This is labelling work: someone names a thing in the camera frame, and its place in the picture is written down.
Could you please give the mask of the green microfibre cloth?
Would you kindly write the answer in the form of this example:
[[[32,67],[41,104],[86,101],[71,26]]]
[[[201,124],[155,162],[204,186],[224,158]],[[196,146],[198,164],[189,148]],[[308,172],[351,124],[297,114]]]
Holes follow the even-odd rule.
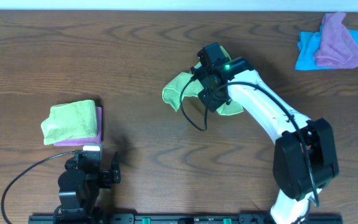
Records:
[[[230,58],[223,46],[221,46],[224,54],[229,57],[231,64],[230,71],[227,75],[227,83],[234,79],[234,76],[246,70],[252,70],[253,67],[242,57]],[[194,79],[191,71],[189,73],[182,72],[170,81],[162,90],[162,99],[168,103],[174,110],[179,110],[180,105],[186,97],[197,97],[198,93],[202,90],[202,85],[198,80]],[[232,116],[242,113],[243,107],[239,103],[231,103],[229,105],[220,106],[216,112],[222,116]]]

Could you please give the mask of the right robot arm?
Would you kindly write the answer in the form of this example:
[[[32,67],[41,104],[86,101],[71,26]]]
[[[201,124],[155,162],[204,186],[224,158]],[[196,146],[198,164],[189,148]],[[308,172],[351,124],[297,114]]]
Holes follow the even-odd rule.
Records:
[[[242,57],[199,55],[191,68],[203,90],[206,111],[229,101],[239,103],[266,131],[275,145],[273,176],[279,187],[269,211],[272,223],[342,223],[339,215],[312,215],[319,193],[337,177],[334,134],[323,118],[303,115],[274,93]]]

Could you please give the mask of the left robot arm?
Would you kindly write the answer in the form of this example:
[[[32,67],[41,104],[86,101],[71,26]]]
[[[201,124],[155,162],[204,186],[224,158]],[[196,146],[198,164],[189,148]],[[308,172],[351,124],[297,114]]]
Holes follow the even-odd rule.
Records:
[[[111,159],[111,168],[101,168],[101,152],[76,150],[65,163],[58,178],[60,205],[53,223],[109,223],[109,218],[96,207],[101,189],[110,189],[121,181],[119,156]]]

